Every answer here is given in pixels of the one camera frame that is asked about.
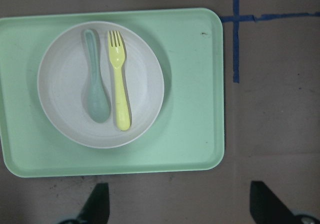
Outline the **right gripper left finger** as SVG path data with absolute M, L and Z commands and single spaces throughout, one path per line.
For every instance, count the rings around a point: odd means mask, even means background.
M 108 183 L 95 185 L 90 196 L 76 217 L 77 224 L 107 224 L 110 217 Z

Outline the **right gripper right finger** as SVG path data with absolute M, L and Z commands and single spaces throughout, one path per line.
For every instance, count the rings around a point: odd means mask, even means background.
M 302 224 L 263 181 L 252 181 L 249 211 L 256 224 Z

